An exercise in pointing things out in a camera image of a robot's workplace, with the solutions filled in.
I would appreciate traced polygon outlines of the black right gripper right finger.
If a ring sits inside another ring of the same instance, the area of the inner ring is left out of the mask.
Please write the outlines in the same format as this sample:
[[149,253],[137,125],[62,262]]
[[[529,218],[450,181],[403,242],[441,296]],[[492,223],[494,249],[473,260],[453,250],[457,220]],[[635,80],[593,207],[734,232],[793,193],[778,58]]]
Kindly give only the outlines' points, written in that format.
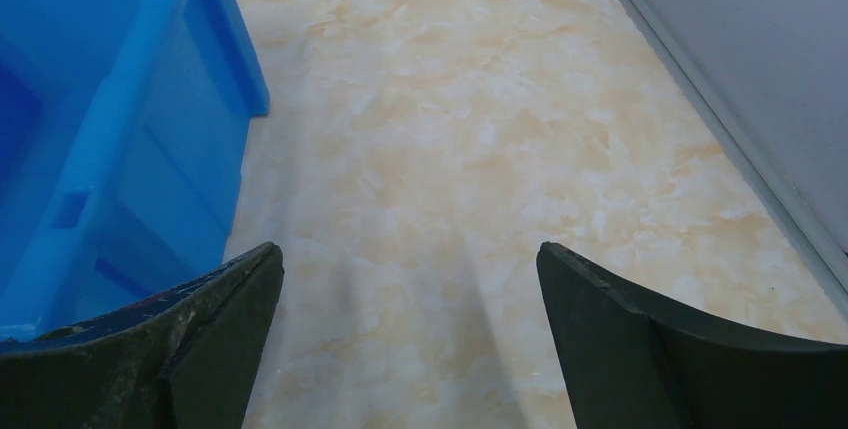
[[581,428],[843,428],[844,345],[736,323],[553,242],[537,272]]

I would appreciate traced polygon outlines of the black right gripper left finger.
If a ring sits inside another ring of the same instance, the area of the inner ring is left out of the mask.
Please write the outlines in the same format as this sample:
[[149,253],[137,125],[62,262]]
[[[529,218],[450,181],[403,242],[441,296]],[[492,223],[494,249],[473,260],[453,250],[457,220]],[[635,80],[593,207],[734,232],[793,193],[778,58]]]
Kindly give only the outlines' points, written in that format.
[[238,428],[284,268],[270,242],[199,278],[1,343],[5,428]]

